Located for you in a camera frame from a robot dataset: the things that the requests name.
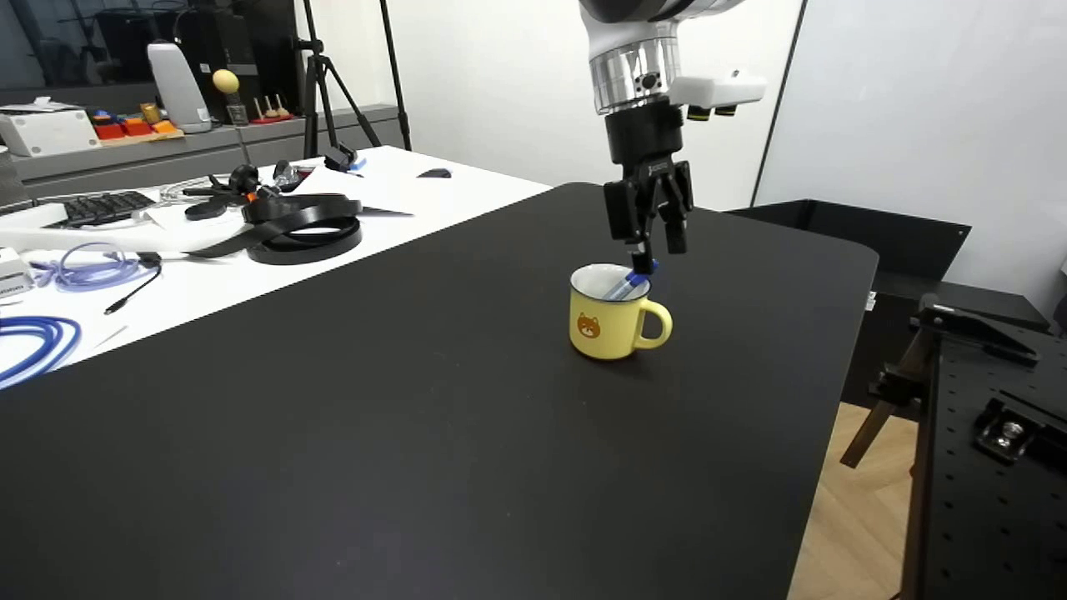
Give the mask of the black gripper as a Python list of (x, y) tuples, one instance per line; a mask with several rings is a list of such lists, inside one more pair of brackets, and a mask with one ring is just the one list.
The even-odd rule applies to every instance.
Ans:
[(652, 272), (651, 215), (664, 218), (667, 251), (687, 251), (687, 215), (695, 211), (691, 163), (681, 150), (685, 118), (671, 100), (641, 105), (606, 118), (609, 159), (624, 167), (624, 183), (604, 186), (609, 237), (629, 247), (638, 272)]

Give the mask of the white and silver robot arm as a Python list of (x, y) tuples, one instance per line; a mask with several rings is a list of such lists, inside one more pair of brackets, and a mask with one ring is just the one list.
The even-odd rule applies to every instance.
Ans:
[(695, 206), (691, 163), (678, 159), (685, 120), (734, 113), (757, 105), (765, 82), (744, 73), (681, 76), (678, 27), (744, 0), (580, 0), (589, 39), (594, 105), (604, 118), (609, 159), (624, 177), (604, 186), (609, 237), (629, 247), (635, 271), (658, 271), (651, 231), (664, 220), (667, 251), (687, 251)]

